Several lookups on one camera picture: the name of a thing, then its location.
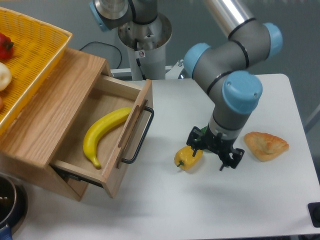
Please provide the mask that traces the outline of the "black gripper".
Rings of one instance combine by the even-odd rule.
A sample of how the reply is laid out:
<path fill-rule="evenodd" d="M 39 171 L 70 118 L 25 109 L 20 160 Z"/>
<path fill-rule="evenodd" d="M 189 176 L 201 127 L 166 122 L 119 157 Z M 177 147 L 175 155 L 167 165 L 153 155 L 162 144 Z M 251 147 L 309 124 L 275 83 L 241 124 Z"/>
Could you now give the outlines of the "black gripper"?
<path fill-rule="evenodd" d="M 209 129 L 203 133 L 200 128 L 194 126 L 188 135 L 186 145 L 192 150 L 195 157 L 198 150 L 209 150 L 218 155 L 222 161 L 220 171 L 224 168 L 235 169 L 242 160 L 245 151 L 241 148 L 233 148 L 235 139 L 223 139 L 222 134 L 214 135 Z"/>

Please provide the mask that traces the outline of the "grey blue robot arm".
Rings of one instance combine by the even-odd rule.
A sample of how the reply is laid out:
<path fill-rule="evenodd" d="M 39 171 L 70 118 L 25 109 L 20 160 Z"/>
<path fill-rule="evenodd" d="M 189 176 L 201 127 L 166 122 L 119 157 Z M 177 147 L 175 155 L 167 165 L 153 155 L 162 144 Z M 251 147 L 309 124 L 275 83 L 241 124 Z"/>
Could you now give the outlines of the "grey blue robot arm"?
<path fill-rule="evenodd" d="M 215 105 L 206 130 L 194 127 L 186 143 L 193 155 L 208 150 L 223 167 L 236 168 L 244 150 L 234 148 L 234 142 L 263 92 L 248 68 L 276 55 L 283 37 L 276 25 L 259 23 L 240 0 L 207 0 L 205 6 L 228 41 L 218 48 L 198 43 L 184 56 L 184 70 Z M 165 46 L 172 27 L 157 1 L 92 0 L 89 7 L 102 31 L 117 29 L 134 81 L 165 77 Z"/>

